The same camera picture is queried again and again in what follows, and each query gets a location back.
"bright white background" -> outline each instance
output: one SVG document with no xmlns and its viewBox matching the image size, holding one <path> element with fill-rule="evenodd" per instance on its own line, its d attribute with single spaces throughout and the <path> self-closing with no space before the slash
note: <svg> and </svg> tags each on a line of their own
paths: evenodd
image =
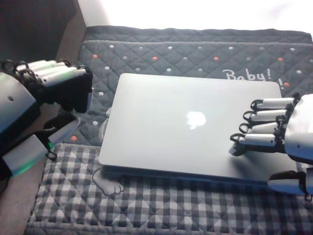
<svg viewBox="0 0 313 235">
<path fill-rule="evenodd" d="M 86 26 L 297 30 L 313 34 L 312 0 L 78 0 Z"/>
</svg>

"brown surface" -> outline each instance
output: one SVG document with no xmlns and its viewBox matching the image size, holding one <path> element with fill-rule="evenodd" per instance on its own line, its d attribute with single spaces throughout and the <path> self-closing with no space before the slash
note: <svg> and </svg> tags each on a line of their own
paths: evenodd
<svg viewBox="0 0 313 235">
<path fill-rule="evenodd" d="M 77 13 L 65 29 L 56 58 L 67 59 L 71 63 L 75 63 L 77 60 L 79 47 L 86 30 L 77 0 L 74 0 L 74 3 Z M 41 107 L 42 115 L 25 131 L 25 134 L 42 129 L 47 120 L 57 115 L 58 110 L 59 105 L 44 104 Z M 10 179 L 8 188 L 0 196 L 0 235 L 22 235 L 24 233 L 42 179 L 45 161 L 46 158 L 23 174 Z"/>
</svg>

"polka dot fabric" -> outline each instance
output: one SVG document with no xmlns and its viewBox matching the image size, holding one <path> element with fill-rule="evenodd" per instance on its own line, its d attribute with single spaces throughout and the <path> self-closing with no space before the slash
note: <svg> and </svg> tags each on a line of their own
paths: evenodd
<svg viewBox="0 0 313 235">
<path fill-rule="evenodd" d="M 87 28 L 82 46 L 77 64 L 85 64 L 94 73 L 93 100 L 88 114 L 77 114 L 81 125 L 72 134 L 77 140 L 69 138 L 67 143 L 101 146 L 99 129 L 104 126 L 105 113 L 112 106 L 119 76 L 125 72 L 204 79 L 227 79 L 226 74 L 233 73 L 235 78 L 242 76 L 248 80 L 248 71 L 248 74 L 254 75 L 249 77 L 255 81 L 259 80 L 258 77 L 262 78 L 262 74 L 265 81 L 276 82 L 283 88 L 281 93 L 284 97 L 294 92 L 313 93 L 313 46 L 311 36 L 306 33 L 276 30 L 141 30 L 102 26 Z M 87 162 L 82 162 L 80 170 L 86 169 Z M 93 228 L 98 229 L 99 226 L 107 233 L 112 231 L 112 227 L 122 226 L 129 233 L 138 231 L 144 234 L 311 234 L 313 231 L 313 207 L 303 198 L 273 192 L 264 192 L 260 197 L 259 191 L 253 192 L 250 187 L 247 190 L 239 190 L 238 187 L 227 189 L 223 185 L 211 188 L 211 184 L 202 188 L 193 184 L 188 188 L 181 183 L 174 186 L 162 183 L 160 188 L 146 189 L 144 186 L 149 185 L 146 184 L 149 180 L 142 180 L 134 179 L 134 184 L 125 187 L 125 192 L 119 197 L 106 196 L 99 200 L 96 193 L 92 198 L 81 200 L 88 205 L 86 211 L 82 211 L 81 216 L 81 212 L 78 215 L 68 213 L 69 218 L 82 218 L 79 222 L 106 218 L 110 222 L 97 222 Z M 92 187 L 94 190 L 97 188 L 88 185 L 83 194 L 90 193 Z M 145 194 L 146 191 L 154 193 L 153 197 Z M 77 198 L 71 197 L 69 201 L 75 205 Z M 103 205 L 107 212 L 99 210 L 99 205 Z M 60 209 L 53 216 L 62 213 Z M 43 220 L 52 224 L 50 219 L 43 216 Z M 79 226 L 86 231 L 90 229 L 83 222 Z"/>
</svg>

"black and white checkered pattern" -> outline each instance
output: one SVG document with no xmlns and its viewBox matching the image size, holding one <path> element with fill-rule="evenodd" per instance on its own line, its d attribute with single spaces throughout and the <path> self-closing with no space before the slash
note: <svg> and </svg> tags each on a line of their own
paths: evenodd
<svg viewBox="0 0 313 235">
<path fill-rule="evenodd" d="M 122 177 L 106 196 L 92 181 L 99 147 L 60 144 L 47 160 L 27 229 L 202 234 L 312 234 L 313 205 L 266 189 Z M 119 184 L 111 179 L 112 184 Z"/>
</svg>

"silver laptop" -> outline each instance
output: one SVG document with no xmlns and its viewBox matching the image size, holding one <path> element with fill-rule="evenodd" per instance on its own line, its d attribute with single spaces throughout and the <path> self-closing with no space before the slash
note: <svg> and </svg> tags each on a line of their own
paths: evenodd
<svg viewBox="0 0 313 235">
<path fill-rule="evenodd" d="M 266 182 L 295 162 L 280 153 L 234 157 L 229 137 L 253 100 L 277 97 L 274 82 L 124 73 L 99 162 L 120 173 Z"/>
</svg>

